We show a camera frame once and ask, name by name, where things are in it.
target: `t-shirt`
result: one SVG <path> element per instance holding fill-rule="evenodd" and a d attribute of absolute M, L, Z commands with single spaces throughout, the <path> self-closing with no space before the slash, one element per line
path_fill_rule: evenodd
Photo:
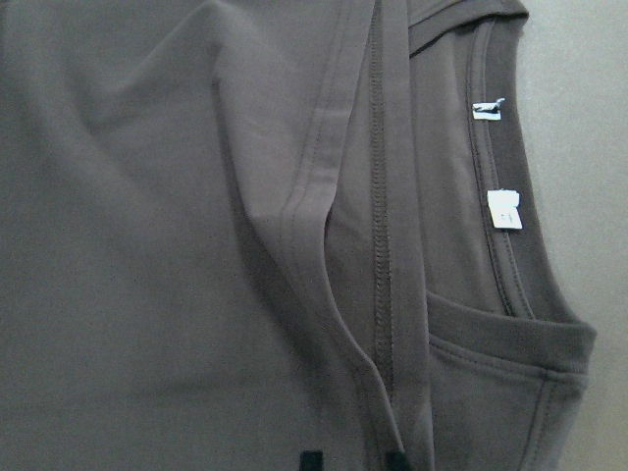
<path fill-rule="evenodd" d="M 0 469 L 555 469 L 518 1 L 0 9 Z"/>

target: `gray background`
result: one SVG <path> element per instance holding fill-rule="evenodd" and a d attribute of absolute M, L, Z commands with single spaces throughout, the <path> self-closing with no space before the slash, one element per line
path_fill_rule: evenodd
<path fill-rule="evenodd" d="M 523 1 L 531 17 L 517 98 L 549 260 L 568 303 L 599 332 L 560 470 L 625 470 L 628 1 Z"/>

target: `care label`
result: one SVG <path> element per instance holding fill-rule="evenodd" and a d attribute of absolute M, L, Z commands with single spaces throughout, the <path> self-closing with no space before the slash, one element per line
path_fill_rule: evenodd
<path fill-rule="evenodd" d="M 519 217 L 519 193 L 514 189 L 487 191 L 493 226 L 497 229 L 523 229 Z"/>
<path fill-rule="evenodd" d="M 488 121 L 500 121 L 501 120 L 501 103 L 505 101 L 505 98 L 498 99 L 495 103 L 474 103 L 473 104 L 473 119 L 474 120 L 488 120 Z"/>

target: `seam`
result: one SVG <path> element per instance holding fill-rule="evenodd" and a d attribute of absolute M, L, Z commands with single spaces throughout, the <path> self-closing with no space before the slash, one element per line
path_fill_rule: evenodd
<path fill-rule="evenodd" d="M 339 30 L 341 13 L 342 13 L 342 8 L 339 8 L 338 14 L 337 14 L 336 19 L 335 19 L 335 31 Z M 341 51 L 341 47 L 339 45 L 338 46 L 337 57 L 334 58 L 333 62 L 330 60 L 330 62 L 328 63 L 328 66 L 327 66 L 328 68 L 332 64 L 334 65 L 334 69 L 337 68 L 339 57 L 340 57 L 340 51 Z M 325 91 L 327 91 L 327 96 L 325 98 L 324 109 L 326 109 L 329 106 L 329 100 L 330 100 L 330 96 L 329 96 L 330 92 L 329 92 L 329 89 L 327 89 L 327 88 L 329 88 L 330 85 L 327 85 L 327 83 L 325 81 L 325 78 L 326 78 L 326 75 L 323 76 L 323 83 L 321 84 L 321 87 L 318 90 L 318 94 L 317 94 L 317 97 L 316 97 L 316 102 L 315 102 L 315 105 L 314 105 L 314 108 L 313 108 L 313 111 L 312 111 L 312 115 L 310 117 L 309 124 L 308 124 L 308 129 L 310 130 L 314 126 L 314 123 L 315 123 L 316 119 L 318 119 L 318 121 L 319 121 L 319 123 L 317 125 L 318 129 L 316 131 L 316 139 L 315 139 L 315 142 L 314 142 L 314 148 L 315 149 L 318 148 L 318 145 L 319 145 L 319 139 L 320 139 L 320 136 L 321 136 L 321 128 L 323 126 L 323 121 L 324 121 L 322 118 L 320 118 L 318 116 L 318 109 L 319 109 L 318 105 L 319 105 L 319 103 L 321 103 L 321 100 L 323 99 L 323 95 L 325 94 Z M 289 203 L 292 200 L 292 196 L 296 193 L 297 183 L 298 183 L 299 177 L 301 176 L 302 172 L 304 171 L 304 165 L 305 165 L 305 162 L 306 162 L 305 156 L 306 156 L 307 147 L 308 147 L 308 139 L 306 137 L 305 142 L 303 143 L 303 148 L 301 149 L 301 152 L 300 152 L 298 167 L 296 168 L 296 170 L 294 172 L 294 177 L 292 178 L 290 193 L 288 194 L 286 200 L 284 201 L 284 204 L 282 205 L 282 209 L 280 210 L 280 216 L 279 216 L 278 244 L 279 244 L 279 249 L 280 249 L 281 256 L 284 259 L 284 261 L 287 263 L 289 268 L 290 268 L 290 266 L 289 266 L 290 259 L 288 257 L 288 249 L 284 246 L 284 232 L 286 231 L 284 229 L 284 223 L 285 223 L 286 212 L 288 210 Z M 307 176 L 307 179 L 306 179 L 306 184 L 305 184 L 305 186 L 303 188 L 303 192 L 302 192 L 302 194 L 301 194 L 301 196 L 299 198 L 299 203 L 297 204 L 296 207 L 298 207 L 298 205 L 300 204 L 300 201 L 303 199 L 303 197 L 305 195 L 305 192 L 306 192 L 305 190 L 307 188 L 307 181 L 309 181 L 309 178 L 310 178 L 309 177 L 310 172 L 311 172 L 311 167 L 310 167 L 310 169 L 308 169 L 308 176 Z M 293 227 L 294 215 L 295 215 L 295 210 L 294 210 L 294 212 L 291 215 L 291 220 L 290 220 L 290 224 L 289 224 L 289 228 L 290 229 L 292 229 L 292 227 Z"/>
<path fill-rule="evenodd" d="M 522 471 L 523 465 L 525 464 L 526 456 L 528 455 L 530 446 L 533 441 L 534 434 L 534 425 L 537 422 L 537 416 L 539 414 L 539 407 L 541 406 L 541 399 L 543 398 L 543 391 L 546 388 L 548 382 L 542 381 L 541 386 L 539 387 L 539 393 L 537 394 L 537 400 L 535 401 L 534 411 L 532 413 L 532 420 L 530 421 L 530 428 L 528 429 L 528 436 L 526 437 L 526 444 L 523 447 L 523 452 L 521 453 L 521 459 L 519 460 L 519 465 L 517 466 L 518 471 Z"/>
<path fill-rule="evenodd" d="M 485 44 L 482 46 L 482 68 L 481 68 L 481 84 L 483 87 L 486 87 L 486 64 L 487 64 L 487 54 L 489 49 L 489 43 L 491 41 L 491 34 L 493 32 L 493 27 L 495 26 L 496 20 L 492 19 L 490 22 L 491 30 L 487 33 L 487 38 Z M 489 129 L 488 123 L 484 123 L 482 125 L 482 131 L 484 132 L 484 139 L 487 146 L 487 161 L 489 162 L 489 167 L 491 169 L 491 176 L 493 178 L 493 184 L 495 188 L 499 188 L 499 178 L 497 176 L 497 166 L 495 163 L 495 154 L 493 153 L 493 143 L 491 141 L 491 130 Z M 517 294 L 519 296 L 519 300 L 523 305 L 525 310 L 525 314 L 528 318 L 534 319 L 534 315 L 532 313 L 532 309 L 530 308 L 530 304 L 528 299 L 523 291 L 523 287 L 521 285 L 521 278 L 519 276 L 519 270 L 517 268 L 516 262 L 514 260 L 514 253 L 512 252 L 512 246 L 510 245 L 510 236 L 506 231 L 500 232 L 501 239 L 503 240 L 504 247 L 507 252 L 507 260 L 510 265 L 510 270 L 512 273 L 513 281 L 515 284 L 515 288 L 517 290 Z"/>
<path fill-rule="evenodd" d="M 349 2 L 347 1 L 347 2 L 345 2 L 343 4 L 344 7 L 346 8 L 346 18 L 343 20 L 342 26 L 346 26 L 348 24 L 348 22 L 349 22 L 350 17 L 351 17 L 351 9 L 349 8 L 348 3 Z M 340 11 L 338 13 L 337 21 L 336 21 L 337 30 L 340 27 L 340 16 L 341 16 L 341 13 L 342 13 L 342 11 L 340 9 Z M 344 41 L 345 41 L 346 30 L 347 30 L 347 28 L 343 27 L 342 28 L 342 33 L 340 34 L 338 51 L 337 51 L 336 57 L 334 58 L 334 61 L 333 61 L 333 65 L 332 65 L 333 69 L 332 69 L 332 72 L 331 72 L 330 82 L 329 82 L 329 84 L 327 84 L 328 90 L 327 90 L 327 96 L 325 98 L 325 105 L 323 107 L 324 110 L 327 110 L 329 108 L 329 104 L 330 104 L 331 99 L 332 99 L 332 93 L 331 93 L 330 88 L 333 86 L 334 79 L 336 78 L 336 75 L 337 75 L 337 72 L 338 72 L 338 66 L 339 66 L 339 63 L 340 63 L 340 55 L 341 55 L 341 51 L 342 51 L 342 45 L 344 44 Z M 307 188 L 309 187 L 309 184 L 310 184 L 312 169 L 314 167 L 314 165 L 313 165 L 314 164 L 314 157 L 317 155 L 317 153 L 319 151 L 320 138 L 321 138 L 322 128 L 323 128 L 324 123 L 325 123 L 325 120 L 323 119 L 323 117 L 320 117 L 319 118 L 319 123 L 318 123 L 316 139 L 315 139 L 315 142 L 314 142 L 313 147 L 312 147 L 313 148 L 312 156 L 311 156 L 310 159 L 308 159 L 309 160 L 309 162 L 308 162 L 309 168 L 307 170 L 307 176 L 306 176 L 306 179 L 305 179 L 305 183 L 303 185 L 303 191 L 302 191 L 301 196 L 299 197 L 299 200 L 296 203 L 294 209 L 292 210 L 292 214 L 291 214 L 290 221 L 289 221 L 289 234 L 290 234 L 289 249 L 290 249 L 290 254 L 292 255 L 291 259 L 293 261 L 294 268 L 295 268 L 296 274 L 297 274 L 296 280 L 297 280 L 297 282 L 300 284 L 301 288 L 305 292 L 309 292 L 309 288 L 308 288 L 307 283 L 305 283 L 304 279 L 303 279 L 303 270 L 302 270 L 302 267 L 301 267 L 300 262 L 299 262 L 299 257 L 296 256 L 296 247 L 294 245 L 294 222 L 295 222 L 297 210 L 300 207 L 303 199 L 305 198 L 305 194 L 307 193 Z M 304 157 L 305 157 L 305 151 L 306 151 L 306 147 L 303 148 L 303 153 L 301 155 L 301 162 L 299 164 L 299 170 L 298 170 L 299 173 L 300 173 L 301 168 L 303 166 L 303 160 L 304 160 Z M 282 208 L 282 217 L 280 218 L 280 224 L 283 222 L 283 220 L 285 218 L 285 214 L 284 213 L 286 212 L 286 209 L 288 207 L 289 200 L 290 200 L 290 197 L 288 197 L 284 207 Z M 283 230 L 282 230 L 282 227 L 280 227 L 280 236 L 281 236 L 282 233 L 283 233 Z M 325 326 L 325 318 L 324 318 L 324 316 L 321 315 L 321 313 L 319 312 L 318 309 L 315 309 L 314 312 L 315 312 L 316 317 L 320 321 L 323 321 L 323 325 Z M 353 384 L 356 387 L 356 392 L 362 397 L 363 401 L 366 403 L 366 407 L 368 409 L 368 413 L 366 413 L 366 414 L 363 413 L 364 408 L 363 408 L 363 404 L 362 403 L 358 404 L 358 410 L 360 411 L 360 414 L 362 415 L 362 417 L 366 418 L 367 424 L 368 424 L 368 426 L 371 429 L 371 439 L 373 440 L 377 450 L 379 451 L 379 453 L 378 453 L 378 456 L 379 456 L 379 455 L 381 455 L 381 451 L 382 451 L 381 450 L 381 445 L 379 443 L 379 437 L 378 437 L 378 434 L 377 434 L 377 429 L 376 429 L 375 424 L 373 422 L 373 411 L 371 409 L 369 397 L 367 396 L 367 393 L 366 393 L 366 388 L 364 386 L 363 378 L 360 375 L 360 372 L 358 370 L 357 365 L 355 365 L 354 362 L 351 360 L 350 354 L 347 355 L 346 346 L 343 345 L 341 341 L 339 341 L 338 336 L 334 333 L 334 330 L 332 330 L 331 333 L 332 334 L 330 335 L 330 338 L 331 338 L 332 342 L 335 344 L 335 346 L 340 351 L 344 352 L 345 357 L 346 357 L 346 359 L 348 361 L 349 371 L 351 372 L 351 377 L 352 377 L 352 380 L 353 380 Z"/>
<path fill-rule="evenodd" d="M 549 389 L 548 399 L 546 401 L 546 406 L 545 406 L 545 412 L 543 414 L 543 419 L 541 422 L 541 432 L 539 433 L 539 436 L 537 437 L 536 444 L 534 447 L 534 453 L 532 454 L 532 461 L 530 461 L 530 469 L 534 469 L 535 465 L 537 464 L 537 461 L 540 456 L 539 450 L 541 449 L 541 443 L 545 439 L 546 433 L 548 431 L 548 419 L 550 418 L 551 402 L 552 402 L 552 398 L 553 398 L 553 394 L 555 390 L 556 390 L 556 383 L 552 383 Z"/>
<path fill-rule="evenodd" d="M 543 377 L 547 380 L 552 380 L 555 383 L 571 385 L 576 388 L 583 388 L 582 380 L 588 378 L 588 374 L 579 369 L 556 369 L 531 362 L 526 362 L 524 360 L 506 358 L 490 351 L 484 352 L 475 350 L 465 344 L 457 343 L 457 340 L 448 339 L 447 337 L 442 337 L 434 333 L 430 333 L 430 346 L 433 346 L 434 348 L 440 348 L 441 350 L 451 353 L 454 356 L 459 356 L 462 359 L 467 359 L 474 363 L 498 368 L 499 370 L 508 370 L 512 373 L 528 376 L 531 378 Z M 510 367 L 510 369 L 508 369 L 508 366 L 496 366 L 494 364 L 494 362 L 496 361 L 503 362 L 506 365 L 512 366 Z M 538 374 L 524 373 L 520 371 L 521 369 L 535 370 L 538 372 Z"/>
<path fill-rule="evenodd" d="M 369 37 L 369 101 L 371 144 L 372 238 L 375 264 L 375 364 L 393 395 L 393 314 L 391 310 L 391 253 L 387 200 L 387 162 L 382 87 L 382 21 L 378 1 Z"/>
<path fill-rule="evenodd" d="M 504 373 L 504 374 L 514 375 L 514 376 L 517 376 L 519 378 L 531 378 L 531 379 L 537 378 L 538 379 L 538 378 L 546 378 L 548 376 L 548 371 L 546 369 L 544 369 L 544 368 L 539 367 L 539 366 L 522 365 L 524 367 L 530 367 L 530 368 L 538 369 L 538 374 L 537 375 L 526 374 L 526 373 L 523 373 L 521 371 L 516 371 L 516 369 L 514 369 L 513 367 L 509 367 L 507 365 L 496 366 L 496 365 L 490 363 L 488 360 L 480 360 L 480 359 L 477 359 L 477 358 L 468 358 L 468 357 L 466 357 L 466 356 L 464 356 L 464 355 L 462 355 L 462 354 L 460 354 L 460 353 L 458 353 L 456 351 L 453 351 L 452 349 L 450 349 L 450 348 L 448 348 L 446 346 L 438 345 L 437 343 L 433 343 L 432 341 L 430 341 L 430 346 L 432 346 L 433 348 L 435 348 L 437 350 L 441 350 L 442 352 L 444 352 L 444 353 L 446 353 L 446 354 L 448 354 L 450 356 L 453 356 L 455 358 L 463 360 L 463 361 L 465 361 L 467 363 L 473 363 L 475 365 L 480 365 L 480 366 L 483 366 L 483 367 L 486 367 L 486 368 L 490 368 L 490 369 L 495 370 L 495 371 L 499 371 L 499 372 Z M 503 362 L 510 361 L 510 360 L 507 360 L 505 358 L 501 358 L 499 356 L 496 356 L 495 359 L 499 360 L 499 361 L 503 361 Z"/>
<path fill-rule="evenodd" d="M 470 50 L 469 50 L 469 57 L 468 57 L 468 61 L 467 61 L 467 72 L 466 72 L 466 100 L 467 103 L 470 103 L 472 101 L 472 86 L 473 86 L 473 80 L 472 80 L 472 75 L 473 75 L 473 59 L 474 59 L 474 51 L 476 49 L 476 43 L 478 41 L 479 38 L 479 29 L 480 27 L 476 28 L 473 32 L 473 41 L 471 43 L 470 46 Z M 497 285 L 497 292 L 499 293 L 499 297 L 501 298 L 501 303 L 503 304 L 503 307 L 505 308 L 506 314 L 514 317 L 513 314 L 513 310 L 512 310 L 512 305 L 510 304 L 510 301 L 508 299 L 508 297 L 506 296 L 505 290 L 504 290 L 504 282 L 503 282 L 503 278 L 501 275 L 501 271 L 499 270 L 499 267 L 497 265 L 497 257 L 496 257 L 496 249 L 495 249 L 495 244 L 493 242 L 493 238 L 491 237 L 491 231 L 489 228 L 489 220 L 488 220 L 488 214 L 486 211 L 486 197 L 485 197 L 485 192 L 486 192 L 486 184 L 484 182 L 484 177 L 483 177 L 483 165 L 480 159 L 480 153 L 478 151 L 478 146 L 477 146 L 477 142 L 476 142 L 476 136 L 475 136 L 475 132 L 474 132 L 474 123 L 471 121 L 471 116 L 469 115 L 469 113 L 467 113 L 467 130 L 468 130 L 468 137 L 469 137 L 469 143 L 471 146 L 471 153 L 472 153 L 472 157 L 473 157 L 473 162 L 475 164 L 475 174 L 476 174 L 476 181 L 477 181 L 477 186 L 478 186 L 478 190 L 479 190 L 479 200 L 480 200 L 480 213 L 482 215 L 482 225 L 484 227 L 484 234 L 485 234 L 485 239 L 487 242 L 487 245 L 489 247 L 489 255 L 491 257 L 491 265 L 493 267 L 493 274 L 495 276 L 496 279 L 496 285 Z"/>
<path fill-rule="evenodd" d="M 496 311 L 489 311 L 489 310 L 482 309 L 479 307 L 470 306 L 468 304 L 465 304 L 464 302 L 460 302 L 449 296 L 438 294 L 437 292 L 431 289 L 426 289 L 425 293 L 428 296 L 428 298 L 432 297 L 435 299 L 436 302 L 447 304 L 448 306 L 451 306 L 452 308 L 455 308 L 455 309 L 464 309 L 464 310 L 476 312 L 478 314 L 485 314 L 485 315 L 493 315 L 493 316 L 499 315 Z"/>

